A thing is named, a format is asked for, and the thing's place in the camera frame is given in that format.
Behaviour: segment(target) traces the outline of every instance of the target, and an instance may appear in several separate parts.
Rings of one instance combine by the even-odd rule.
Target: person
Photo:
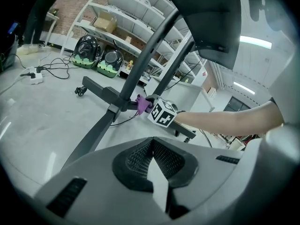
[[[36,53],[38,51],[39,39],[47,12],[55,2],[56,0],[37,0],[33,5],[26,23],[24,45],[17,49],[17,55]]]
[[[210,133],[230,136],[264,134],[284,122],[273,99],[241,112],[180,112],[175,121]]]
[[[29,13],[30,13],[31,9],[33,8],[33,5],[36,3],[36,1],[37,0],[23,0],[22,1],[22,12],[20,13],[20,19],[18,21],[20,24],[20,28],[17,33],[19,47],[24,44],[23,35],[25,32],[25,28],[26,28],[26,22],[27,22]]]

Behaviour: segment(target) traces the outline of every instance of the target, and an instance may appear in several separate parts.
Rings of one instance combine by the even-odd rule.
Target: fluorescent light
[[[233,84],[234,84],[234,85],[237,85],[237,86],[239,86],[239,87],[241,87],[241,88],[243,88],[243,89],[245,89],[246,91],[252,93],[253,95],[255,94],[254,91],[252,91],[252,90],[249,89],[249,88],[246,88],[245,86],[243,86],[243,85],[241,85],[241,84],[239,84],[239,83],[237,83],[237,82],[233,82]]]
[[[258,46],[265,47],[265,48],[268,48],[268,49],[272,48],[272,43],[261,40],[261,39],[257,39],[257,38],[254,38],[254,37],[241,36],[240,37],[240,42],[258,45]]]
[[[10,126],[10,124],[11,124],[11,122],[9,122],[9,123],[5,126],[5,128],[2,130],[2,132],[1,132],[1,134],[0,134],[0,140],[1,140],[1,138],[3,137],[3,135],[5,134],[5,132],[7,131],[7,129],[8,129],[8,127]]]
[[[0,122],[0,125],[3,123],[3,121],[7,118],[7,116]]]

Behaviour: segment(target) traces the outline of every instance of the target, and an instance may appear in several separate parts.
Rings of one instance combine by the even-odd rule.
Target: black pants
[[[20,12],[20,17],[18,19],[18,22],[20,24],[20,28],[17,32],[17,35],[19,37],[19,45],[23,45],[24,44],[24,40],[23,40],[23,35],[26,29],[26,22],[29,16],[29,13],[31,11],[31,9],[33,8],[34,4],[36,3],[37,0],[25,0],[22,3],[22,11]]]
[[[47,12],[51,8],[51,6],[55,3],[56,0],[37,0],[31,9],[25,34],[24,34],[24,44],[30,44],[32,35],[33,35],[33,44],[39,43],[39,38],[41,37],[43,31],[43,25],[45,18],[47,16]]]

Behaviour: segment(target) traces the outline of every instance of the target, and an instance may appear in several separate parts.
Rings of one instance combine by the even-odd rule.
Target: gray metal frame
[[[152,192],[128,189],[112,169],[119,154],[137,148],[147,139],[91,152],[68,166],[35,195],[39,214],[47,221],[55,218],[52,224],[237,225],[250,221],[259,224],[261,212],[270,219],[274,208],[279,207],[278,212],[281,212],[282,204],[289,208],[286,210],[289,213],[295,207],[291,201],[299,193],[300,129],[297,126],[277,127],[263,140],[252,141],[245,152],[193,144],[185,146],[180,141],[154,138],[192,154],[199,163],[187,186],[170,189],[173,177],[168,179],[168,194],[162,193],[170,201],[165,211],[169,212],[171,205],[175,205],[172,210],[183,208],[173,210],[174,213],[171,210],[169,214],[159,208]],[[85,179],[86,187],[77,194],[66,215],[58,217],[45,207],[59,197],[74,178]],[[63,208],[68,207],[68,202],[67,205],[62,202]]]
[[[144,70],[146,69],[149,61],[153,57],[155,51],[159,45],[163,42],[165,36],[171,30],[173,25],[180,19],[181,16],[177,9],[173,10],[170,15],[160,24],[158,29],[154,32],[152,37],[147,42],[145,48],[142,50],[140,56],[137,58],[135,65],[133,66],[128,78],[126,79],[121,92],[113,89],[112,87],[102,87],[95,81],[88,77],[83,77],[82,84],[85,88],[90,90],[92,93],[97,95],[99,98],[110,104],[107,109],[106,114],[93,126],[93,128],[86,134],[86,136],[80,141],[77,147],[74,149],[70,157],[65,162],[63,168],[68,166],[70,163],[76,161],[83,155],[92,152],[96,149],[97,145],[100,143],[105,132],[108,130],[109,126],[116,121],[120,112],[125,112],[127,110],[137,110],[137,102],[131,101],[130,96],[133,93],[140,77],[142,76]],[[180,63],[184,60],[185,56],[190,52],[191,47],[194,45],[191,39],[179,54],[179,57],[174,61],[172,67],[169,69],[168,73],[164,76],[160,90],[164,90],[168,83],[171,81],[174,72],[178,69]],[[154,101],[157,96],[149,96],[147,100]],[[194,138],[195,133],[185,128],[177,122],[172,122],[169,126],[183,135]]]

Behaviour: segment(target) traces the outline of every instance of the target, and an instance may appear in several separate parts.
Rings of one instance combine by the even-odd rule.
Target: gray floor
[[[40,62],[43,65],[58,57],[59,50],[52,49],[22,56],[21,60],[25,67],[30,67],[38,66],[39,59],[44,58]],[[16,59],[14,66],[0,75],[1,89],[9,86],[22,70]],[[65,70],[52,71],[66,76]],[[118,91],[125,82],[120,77],[111,79],[82,68],[70,70],[68,80],[57,79],[44,71],[43,83],[30,85],[29,78],[23,77],[0,96],[0,158],[13,184],[29,195],[34,195],[60,171],[76,145],[108,108],[108,104],[89,91],[83,97],[74,93],[85,75]],[[135,99],[138,94],[144,95],[140,86],[135,88],[131,98]],[[117,122],[134,113],[121,113]],[[97,150],[147,136],[185,139],[182,135],[176,138],[171,129],[155,126],[146,114],[142,114],[110,128]],[[218,141],[212,142],[216,147],[223,147]],[[197,135],[190,143],[207,146],[202,135]]]

